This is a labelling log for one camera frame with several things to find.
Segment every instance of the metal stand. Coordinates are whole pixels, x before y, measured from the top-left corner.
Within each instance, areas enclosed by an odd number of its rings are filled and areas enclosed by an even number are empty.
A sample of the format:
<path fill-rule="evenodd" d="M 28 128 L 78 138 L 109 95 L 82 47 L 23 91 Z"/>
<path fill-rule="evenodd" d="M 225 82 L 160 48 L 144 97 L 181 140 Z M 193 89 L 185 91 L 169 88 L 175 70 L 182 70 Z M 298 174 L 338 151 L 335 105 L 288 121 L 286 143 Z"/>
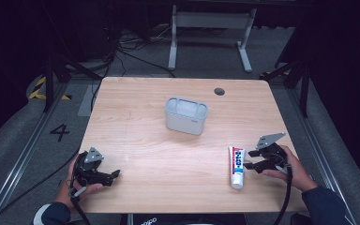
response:
<path fill-rule="evenodd" d="M 43 1 L 23 1 L 24 4 L 24 18 L 32 24 L 40 39 L 40 44 L 43 51 L 47 55 L 46 60 L 46 104 L 44 112 L 47 112 L 53 104 L 53 74 L 57 77 L 60 83 L 67 83 L 71 79 L 69 71 L 66 68 L 66 65 L 70 65 L 80 72 L 86 74 L 94 80 L 101 80 L 101 77 L 96 73 L 92 72 L 86 67 L 83 67 L 77 62 L 73 62 L 67 59 L 62 54 L 59 54 L 57 46 L 54 43 L 54 39 L 59 34 L 52 32 L 54 24 L 50 18 L 49 12 L 47 11 L 46 6 Z"/>
<path fill-rule="evenodd" d="M 300 94 L 300 110 L 305 117 L 307 115 L 307 100 L 308 100 L 308 84 L 309 84 L 309 67 L 308 61 L 297 61 L 286 64 L 283 67 L 279 67 L 278 69 L 274 70 L 267 76 L 264 76 L 265 81 L 270 81 L 271 79 L 275 78 L 276 76 L 290 70 L 288 77 L 284 81 L 284 85 L 286 88 L 294 88 L 297 83 L 302 80 L 302 88 Z"/>
<path fill-rule="evenodd" d="M 250 30 L 255 18 L 256 9 L 250 13 L 233 14 L 233 13 L 208 13 L 208 12 L 177 12 L 177 7 L 173 6 L 172 10 L 172 43 L 171 52 L 169 53 L 169 69 L 176 67 L 177 55 L 177 27 L 207 27 L 207 28 L 228 28 L 228 29 L 245 29 L 245 35 L 242 41 L 237 42 L 238 51 L 241 56 L 245 72 L 252 71 L 247 55 L 247 42 Z"/>

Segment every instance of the black wire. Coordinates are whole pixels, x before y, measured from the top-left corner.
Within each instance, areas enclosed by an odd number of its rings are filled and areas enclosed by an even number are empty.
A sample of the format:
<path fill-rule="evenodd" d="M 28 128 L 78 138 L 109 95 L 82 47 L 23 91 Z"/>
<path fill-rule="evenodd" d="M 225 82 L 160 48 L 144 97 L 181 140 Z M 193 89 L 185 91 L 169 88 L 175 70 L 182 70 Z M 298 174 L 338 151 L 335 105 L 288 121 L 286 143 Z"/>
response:
<path fill-rule="evenodd" d="M 279 154 L 275 154 L 275 153 L 271 153 L 272 156 L 276 156 L 276 158 L 280 158 L 281 161 L 278 164 L 281 164 L 283 162 L 286 162 L 285 158 L 283 158 L 281 155 Z"/>
<path fill-rule="evenodd" d="M 75 177 L 75 170 L 76 168 L 78 168 L 78 161 L 82 159 L 82 158 L 78 158 L 74 164 L 74 168 L 72 169 L 72 175 L 71 175 L 71 180 L 69 182 L 69 191 L 70 191 L 70 199 L 71 199 L 71 202 L 72 202 L 72 205 L 74 205 L 74 208 L 78 211 L 78 213 L 80 214 L 81 218 L 83 219 L 83 221 L 86 223 L 86 225 L 90 225 L 90 221 L 89 219 L 87 218 L 86 214 L 84 213 L 84 211 L 82 210 L 81 206 L 79 205 L 78 203 L 78 199 L 77 197 L 73 196 L 76 194 L 76 192 L 72 192 L 72 190 L 76 190 L 75 187 L 74 187 L 74 182 L 76 180 L 76 177 Z"/>
<path fill-rule="evenodd" d="M 60 166 L 56 171 L 52 172 L 51 174 L 49 174 L 48 176 L 46 176 L 45 178 L 43 178 L 41 181 L 39 181 L 38 183 L 36 183 L 35 185 L 33 185 L 31 188 L 27 189 L 23 194 L 21 194 L 19 197 L 17 197 L 16 199 L 14 199 L 13 201 L 11 201 L 10 203 L 8 203 L 4 208 L 2 208 L 0 210 L 0 215 L 3 214 L 5 211 L 7 211 L 9 209 L 9 207 L 11 207 L 14 203 L 16 203 L 18 200 L 20 200 L 22 197 L 24 197 L 26 194 L 28 194 L 29 192 L 31 192 L 33 189 L 37 188 L 39 185 L 41 185 L 42 183 L 44 183 L 45 181 L 47 181 L 49 178 L 51 178 L 52 176 L 54 176 L 56 173 L 58 173 L 61 169 L 63 169 L 72 159 L 74 159 L 74 157 L 78 154 L 78 152 L 80 151 L 80 148 L 78 148 L 73 154 L 72 156 L 62 165 Z"/>
<path fill-rule="evenodd" d="M 282 208 L 280 209 L 279 215 L 278 215 L 276 221 L 274 222 L 274 225 L 278 225 L 279 222 L 282 220 L 282 217 L 286 211 L 286 207 L 288 207 L 289 199 L 291 198 L 293 172 L 292 172 L 291 166 L 288 166 L 287 169 L 288 169 L 288 179 L 286 182 L 286 184 L 287 184 L 286 185 L 286 196 L 285 196 L 285 200 L 283 201 Z"/>
<path fill-rule="evenodd" d="M 138 38 L 133 33 L 130 33 L 130 32 L 124 33 L 119 38 L 119 39 L 121 39 L 121 42 L 123 42 L 123 44 L 128 44 L 128 43 L 133 42 L 135 46 L 134 47 L 120 46 L 120 48 L 122 49 L 122 51 L 126 51 L 126 52 L 139 51 L 148 45 L 158 43 L 158 42 L 162 41 L 163 39 L 165 39 L 165 37 L 168 35 L 168 31 L 170 31 L 170 28 L 171 27 L 165 29 L 164 31 L 157 31 L 158 35 L 156 37 L 150 37 L 147 41 L 145 41 L 144 39 Z"/>
<path fill-rule="evenodd" d="M 162 67 L 162 66 L 160 66 L 160 65 L 156 65 L 156 64 L 147 62 L 147 61 L 145 61 L 145 60 L 143 60 L 143 59 L 141 59 L 141 58 L 138 58 L 138 57 L 136 57 L 136 56 L 134 56 L 134 55 L 131 55 L 131 54 L 127 53 L 127 52 L 123 52 L 123 51 L 121 51 L 121 50 L 118 50 L 118 51 L 121 52 L 121 53 L 123 53 L 123 54 L 125 54 L 125 55 L 128 55 L 128 56 L 130 56 L 130 57 L 132 57 L 132 58 L 135 58 L 135 59 L 137 59 L 137 60 L 140 60 L 140 61 L 142 61 L 142 62 L 144 62 L 144 63 L 146 63 L 146 64 L 149 64 L 149 65 L 151 65 L 151 66 L 154 66 L 154 67 L 157 67 L 157 68 L 162 68 L 162 69 L 164 69 L 165 71 L 169 72 L 169 74 L 170 74 L 173 78 L 176 78 L 176 76 L 174 76 L 174 74 L 173 74 L 169 69 L 167 69 L 167 68 L 165 68 L 165 67 Z"/>
<path fill-rule="evenodd" d="M 87 69 L 89 69 L 90 71 L 97 71 L 97 70 L 106 68 L 111 62 L 112 61 L 103 62 L 101 65 L 97 65 L 95 67 L 87 67 Z M 67 70 L 72 74 L 80 74 L 80 73 L 82 73 L 81 71 L 79 71 L 76 68 L 67 68 Z"/>
<path fill-rule="evenodd" d="M 121 66 L 122 66 L 122 69 L 124 70 L 121 74 L 121 77 L 123 77 L 125 75 L 125 73 L 127 72 L 127 70 L 125 69 L 125 66 L 124 66 L 124 61 L 122 61 L 122 59 L 115 53 L 115 57 L 119 59 L 119 61 L 121 62 Z"/>

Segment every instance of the yellow tape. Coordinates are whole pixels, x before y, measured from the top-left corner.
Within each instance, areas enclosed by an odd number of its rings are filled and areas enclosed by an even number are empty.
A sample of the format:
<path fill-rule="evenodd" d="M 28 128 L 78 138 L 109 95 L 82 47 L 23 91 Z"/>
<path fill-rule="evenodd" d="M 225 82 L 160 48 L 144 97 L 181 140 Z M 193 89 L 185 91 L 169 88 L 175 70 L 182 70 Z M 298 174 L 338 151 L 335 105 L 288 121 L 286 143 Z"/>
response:
<path fill-rule="evenodd" d="M 44 84 L 46 82 L 46 77 L 42 76 L 40 77 L 39 81 L 37 81 L 37 84 L 34 87 L 34 91 L 31 93 L 31 95 L 28 97 L 29 99 L 32 98 L 37 98 L 37 99 L 46 99 L 46 95 L 44 94 L 39 94 L 39 89 L 42 86 L 42 84 Z M 71 100 L 72 96 L 68 96 L 68 95 L 63 95 L 61 97 L 62 100 Z"/>

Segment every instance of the white plastic container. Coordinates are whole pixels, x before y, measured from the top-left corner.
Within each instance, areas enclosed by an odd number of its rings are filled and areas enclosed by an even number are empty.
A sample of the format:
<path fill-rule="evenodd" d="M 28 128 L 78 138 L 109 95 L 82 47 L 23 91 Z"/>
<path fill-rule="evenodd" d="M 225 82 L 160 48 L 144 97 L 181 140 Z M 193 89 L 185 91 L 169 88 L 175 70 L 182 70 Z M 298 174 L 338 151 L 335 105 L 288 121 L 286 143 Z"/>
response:
<path fill-rule="evenodd" d="M 166 128 L 200 135 L 207 112 L 207 106 L 202 102 L 171 97 L 165 105 Z"/>

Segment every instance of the toothpaste tube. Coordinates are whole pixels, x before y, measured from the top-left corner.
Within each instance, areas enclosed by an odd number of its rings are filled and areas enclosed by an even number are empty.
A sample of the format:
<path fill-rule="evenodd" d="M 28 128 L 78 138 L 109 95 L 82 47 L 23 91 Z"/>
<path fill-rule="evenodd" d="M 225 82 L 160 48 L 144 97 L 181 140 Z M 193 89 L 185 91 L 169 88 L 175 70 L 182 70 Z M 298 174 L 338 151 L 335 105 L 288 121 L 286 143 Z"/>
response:
<path fill-rule="evenodd" d="M 244 157 L 245 149 L 229 146 L 231 187 L 242 188 L 244 185 Z"/>

